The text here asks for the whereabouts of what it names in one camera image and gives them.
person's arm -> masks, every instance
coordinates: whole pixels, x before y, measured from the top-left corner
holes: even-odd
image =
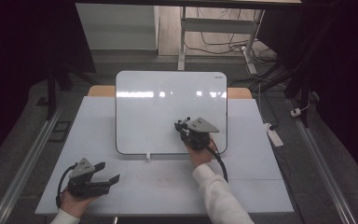
[[[77,224],[79,223],[80,218],[73,217],[70,214],[64,212],[63,210],[58,211],[57,216],[51,222],[51,224]]]
[[[216,150],[212,141],[209,147]],[[206,149],[193,150],[190,146],[186,144],[185,146],[195,167],[193,177],[200,185],[205,208],[212,223],[254,224],[248,213],[232,195],[226,180],[212,171],[209,166],[212,154]]]
[[[65,190],[61,196],[61,208],[51,224],[76,224],[85,213],[87,207],[98,197],[76,198]]]

power strip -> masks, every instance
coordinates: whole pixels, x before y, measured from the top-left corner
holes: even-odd
[[[279,137],[277,132],[275,132],[275,130],[270,130],[269,129],[270,126],[271,126],[270,123],[265,123],[264,124],[264,127],[266,128],[266,132],[267,132],[269,140],[272,142],[272,144],[275,147],[282,147],[283,146],[283,141],[281,140],[281,138]]]

gray plastic part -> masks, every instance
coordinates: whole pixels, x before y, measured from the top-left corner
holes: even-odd
[[[218,133],[219,130],[216,129],[211,123],[206,121],[203,118],[197,118],[193,122],[188,124],[188,129],[193,130],[198,133]]]
[[[74,178],[80,175],[94,173],[95,167],[86,159],[83,158],[75,167],[74,171],[69,175],[70,178]]]

wall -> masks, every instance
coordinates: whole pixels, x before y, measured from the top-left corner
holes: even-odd
[[[76,8],[90,49],[158,47],[156,7],[76,4]]]

white cable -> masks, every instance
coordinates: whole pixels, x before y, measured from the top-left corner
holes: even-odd
[[[303,110],[307,109],[309,106],[310,106],[310,100],[308,100],[308,105],[305,108],[300,109],[300,111],[303,111]]]

